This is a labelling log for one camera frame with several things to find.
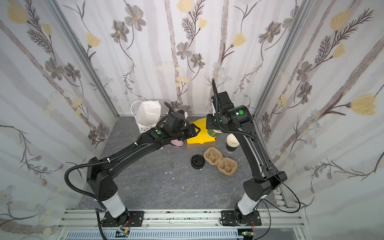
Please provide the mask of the green paper cup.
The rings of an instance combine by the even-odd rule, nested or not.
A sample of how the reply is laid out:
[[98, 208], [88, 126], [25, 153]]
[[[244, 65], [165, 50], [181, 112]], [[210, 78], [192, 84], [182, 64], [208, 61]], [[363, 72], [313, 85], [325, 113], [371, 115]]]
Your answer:
[[223, 132], [219, 130], [207, 130], [207, 133], [211, 138], [216, 138], [218, 135], [222, 134]]

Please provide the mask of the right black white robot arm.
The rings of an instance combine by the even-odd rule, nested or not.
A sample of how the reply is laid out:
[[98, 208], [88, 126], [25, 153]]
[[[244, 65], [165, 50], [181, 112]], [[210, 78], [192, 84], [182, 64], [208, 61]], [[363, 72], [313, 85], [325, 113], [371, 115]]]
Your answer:
[[215, 106], [214, 113], [207, 115], [207, 128], [233, 134], [248, 160], [252, 178], [243, 183], [245, 193], [234, 210], [237, 223], [245, 225], [260, 201], [285, 183], [287, 174], [279, 171], [268, 156], [246, 107]]

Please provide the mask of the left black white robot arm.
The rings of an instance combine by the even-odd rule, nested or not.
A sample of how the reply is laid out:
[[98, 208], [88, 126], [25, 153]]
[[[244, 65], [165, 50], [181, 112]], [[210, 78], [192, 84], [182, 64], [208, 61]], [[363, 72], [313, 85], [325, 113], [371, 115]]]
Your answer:
[[[101, 160], [94, 157], [87, 164], [69, 168], [64, 175], [65, 183], [75, 192], [98, 201], [106, 211], [105, 219], [100, 221], [102, 226], [127, 226], [132, 217], [120, 198], [114, 178], [137, 160], [169, 145], [171, 141], [183, 141], [196, 137], [200, 131], [199, 127], [186, 120], [181, 120], [181, 123], [173, 128], [167, 124], [151, 128], [140, 134], [134, 143], [116, 154]], [[75, 187], [70, 181], [70, 173], [81, 168], [87, 169], [87, 183], [92, 189], [91, 193]]]

